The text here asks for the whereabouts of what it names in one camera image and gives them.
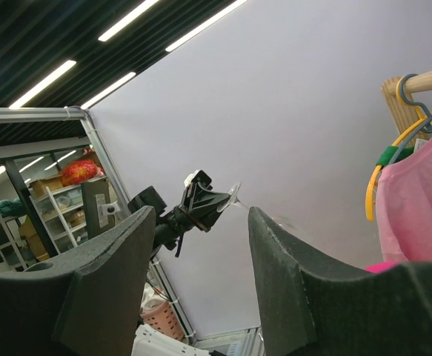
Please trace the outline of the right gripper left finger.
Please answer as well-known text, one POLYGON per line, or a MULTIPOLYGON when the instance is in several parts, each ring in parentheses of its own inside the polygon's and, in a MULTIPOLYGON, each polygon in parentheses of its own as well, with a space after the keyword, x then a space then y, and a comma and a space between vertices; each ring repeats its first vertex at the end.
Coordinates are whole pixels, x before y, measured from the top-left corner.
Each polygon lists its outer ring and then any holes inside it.
POLYGON ((23 272, 0 274, 0 355, 130 355, 155 230, 144 207, 23 272))

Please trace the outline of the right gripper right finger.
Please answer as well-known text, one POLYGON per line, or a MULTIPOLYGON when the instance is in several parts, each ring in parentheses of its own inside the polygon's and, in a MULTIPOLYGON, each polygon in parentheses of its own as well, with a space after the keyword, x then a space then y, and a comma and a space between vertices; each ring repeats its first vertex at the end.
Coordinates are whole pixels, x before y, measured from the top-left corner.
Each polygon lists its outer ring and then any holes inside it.
POLYGON ((267 355, 432 355, 432 263, 356 268, 248 213, 267 355))

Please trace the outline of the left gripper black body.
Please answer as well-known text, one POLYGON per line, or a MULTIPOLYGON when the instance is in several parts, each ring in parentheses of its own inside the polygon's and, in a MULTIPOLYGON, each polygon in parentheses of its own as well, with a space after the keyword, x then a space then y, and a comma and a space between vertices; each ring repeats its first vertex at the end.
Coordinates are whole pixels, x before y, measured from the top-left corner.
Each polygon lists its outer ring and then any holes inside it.
POLYGON ((200 223, 195 211, 177 206, 163 217, 158 217, 155 228, 155 252, 162 247, 177 252, 182 250, 184 235, 200 223))

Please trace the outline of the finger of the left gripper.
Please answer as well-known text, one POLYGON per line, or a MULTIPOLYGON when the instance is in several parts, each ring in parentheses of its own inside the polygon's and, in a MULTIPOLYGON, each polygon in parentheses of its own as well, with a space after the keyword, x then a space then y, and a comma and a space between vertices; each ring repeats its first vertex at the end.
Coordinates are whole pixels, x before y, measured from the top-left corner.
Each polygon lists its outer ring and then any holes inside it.
POLYGON ((210 185, 195 178, 185 190, 185 214, 199 230, 209 232, 222 214, 218 208, 229 198, 229 193, 212 191, 210 185))

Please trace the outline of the clear wine glass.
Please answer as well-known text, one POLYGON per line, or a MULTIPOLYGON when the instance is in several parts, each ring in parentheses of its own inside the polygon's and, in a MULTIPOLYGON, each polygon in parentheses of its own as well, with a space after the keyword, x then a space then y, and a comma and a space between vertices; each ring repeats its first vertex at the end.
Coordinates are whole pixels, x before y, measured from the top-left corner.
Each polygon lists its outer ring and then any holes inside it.
POLYGON ((234 205, 234 206, 236 206, 236 207, 239 207, 239 208, 243 208, 243 209, 245 209, 246 211, 249 211, 250 210, 250 208, 247 206, 247 205, 245 205, 240 199, 239 199, 239 190, 240 190, 240 188, 241 188, 241 186, 242 186, 242 183, 241 182, 238 182, 238 183, 236 183, 235 185, 233 185, 232 187, 231 187, 231 189, 228 191, 228 195, 229 195, 229 199, 226 201, 226 202, 224 202, 223 204, 221 204, 217 209, 216 209, 216 211, 218 212, 218 213, 222 213, 225 209, 227 209, 229 206, 231 206, 231 205, 234 205))

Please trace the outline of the pink plastic wine glass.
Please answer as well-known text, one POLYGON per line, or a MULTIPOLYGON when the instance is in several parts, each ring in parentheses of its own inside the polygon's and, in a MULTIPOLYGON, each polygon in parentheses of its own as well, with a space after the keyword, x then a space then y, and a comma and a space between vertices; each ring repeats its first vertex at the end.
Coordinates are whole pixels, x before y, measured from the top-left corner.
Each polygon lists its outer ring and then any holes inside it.
POLYGON ((397 262, 387 261, 368 266, 365 268, 365 270, 373 274, 381 274, 396 267, 397 265, 399 265, 397 262))

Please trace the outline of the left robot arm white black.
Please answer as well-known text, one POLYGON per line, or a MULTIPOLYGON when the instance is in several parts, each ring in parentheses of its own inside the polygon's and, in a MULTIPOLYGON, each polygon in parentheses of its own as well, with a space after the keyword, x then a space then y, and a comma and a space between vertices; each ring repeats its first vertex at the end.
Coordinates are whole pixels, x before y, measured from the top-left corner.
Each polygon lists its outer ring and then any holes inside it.
POLYGON ((167 204, 152 185, 127 204, 132 213, 144 206, 151 206, 156 212, 152 256, 165 247, 174 250, 179 257, 185 233, 192 228, 203 232, 211 230, 222 215, 221 207, 230 200, 229 193, 213 191, 211 183, 212 179, 205 173, 196 175, 185 188, 182 201, 169 212, 165 212, 167 204))

